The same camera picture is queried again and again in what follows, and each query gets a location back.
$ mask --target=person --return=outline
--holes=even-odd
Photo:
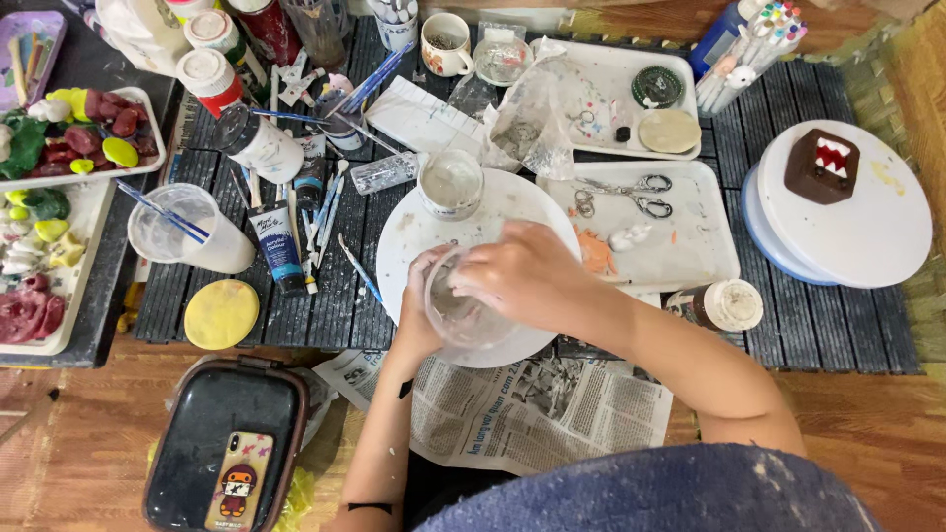
[[[408,272],[400,323],[342,487],[334,531],[402,527],[412,380],[442,346],[424,312],[425,271]],[[493,486],[415,530],[880,530],[850,489],[804,459],[792,412],[768,373],[712,332],[588,274],[545,225],[513,221],[450,279],[520,323],[637,364],[688,404],[702,443],[613,454]]]

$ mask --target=newspaper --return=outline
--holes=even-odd
[[[315,372],[367,410],[385,354],[349,349]],[[441,466],[523,476],[660,447],[674,396],[634,369],[558,358],[477,369],[428,357],[414,380],[411,449]]]

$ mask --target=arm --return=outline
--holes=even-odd
[[[413,379],[424,359],[441,346],[424,313],[424,272],[448,249],[434,248],[411,264],[397,334],[384,357],[368,417],[345,475],[333,530],[401,529],[411,445]]]
[[[451,279],[503,315],[568,334],[640,365],[699,415],[703,440],[804,454],[792,412],[768,373],[715,334],[588,274],[552,230],[507,222]]]

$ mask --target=hand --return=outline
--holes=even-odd
[[[454,295],[480,299],[534,328],[576,336],[602,295],[616,292],[585,271],[548,225],[508,221],[499,242],[474,247],[453,273]]]
[[[401,295],[401,317],[397,324],[392,351],[411,353],[412,357],[424,359],[444,345],[443,339],[430,325],[424,306],[424,287],[430,266],[453,246],[439,245],[428,249],[413,260],[408,268],[408,286]]]

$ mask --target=scissors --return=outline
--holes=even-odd
[[[650,198],[648,196],[640,196],[638,194],[638,192],[652,192],[659,194],[670,190],[674,184],[670,181],[670,178],[665,175],[656,173],[645,175],[644,177],[641,177],[640,181],[638,181],[638,183],[634,186],[617,186],[584,178],[578,178],[578,181],[588,185],[584,189],[585,192],[627,196],[628,198],[634,200],[634,203],[637,204],[640,212],[651,218],[663,220],[665,218],[670,218],[670,215],[674,214],[674,208],[671,207],[667,202],[664,202],[658,198]]]

